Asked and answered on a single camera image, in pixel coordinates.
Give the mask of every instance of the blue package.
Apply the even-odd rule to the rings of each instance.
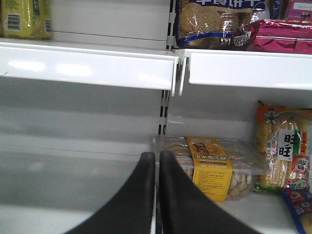
[[[174,23],[179,48],[231,49],[234,33],[267,0],[177,0]]]
[[[312,193],[286,188],[283,198],[300,234],[312,234]]]

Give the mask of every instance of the cracker package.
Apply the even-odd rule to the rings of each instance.
[[[269,164],[256,191],[308,189],[311,157],[312,110],[261,105],[258,109],[256,150]]]
[[[45,11],[44,17],[43,8],[49,8],[49,1],[2,0],[1,27],[3,37],[18,39],[51,38],[44,34],[44,29],[47,28],[45,19],[50,13]]]
[[[269,17],[266,0],[180,0],[175,20],[177,45],[230,49],[240,26]]]
[[[214,201],[238,200],[254,188],[268,165],[248,144],[211,137],[157,136],[153,151],[172,151],[190,180]]]
[[[312,193],[285,189],[282,194],[299,234],[312,234]]]

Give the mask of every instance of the food packaging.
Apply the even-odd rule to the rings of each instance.
[[[284,19],[312,21],[312,1],[290,0]]]
[[[50,0],[40,0],[40,8],[42,9],[42,39],[52,39],[52,26],[51,26],[51,4]]]
[[[239,26],[269,19],[266,0],[180,0],[175,35],[180,48],[230,49]]]
[[[1,26],[5,38],[42,39],[41,0],[2,0]]]
[[[312,22],[260,20],[244,26],[233,42],[240,51],[312,54]]]
[[[254,188],[257,175],[265,174],[268,165],[264,159],[248,144],[238,140],[217,139],[229,158],[233,173],[228,185],[226,200],[240,199]],[[188,141],[185,137],[157,136],[154,139],[153,151],[156,156],[163,150],[172,151],[183,171],[193,180],[194,161]],[[215,147],[208,151],[213,155]]]
[[[285,189],[282,195],[299,234],[312,234],[312,193]]]
[[[312,110],[261,105],[258,109],[256,150],[269,164],[256,191],[308,189]]]

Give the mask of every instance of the cookie box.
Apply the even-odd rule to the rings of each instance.
[[[240,199],[254,189],[256,177],[265,174],[268,165],[255,149],[242,141],[228,139],[217,141],[233,167],[226,200]],[[157,157],[161,151],[174,152],[183,171],[193,180],[194,163],[185,137],[157,136],[153,141],[153,151]]]

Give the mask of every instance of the shelf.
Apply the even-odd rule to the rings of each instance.
[[[175,54],[187,59],[190,84],[312,90],[312,55],[197,49]]]
[[[0,39],[2,77],[173,90],[170,51],[86,43]]]
[[[26,147],[0,150],[0,233],[7,234],[73,228],[115,195],[139,160]]]
[[[217,205],[262,234],[298,233],[279,195],[251,194],[241,200],[219,202]]]

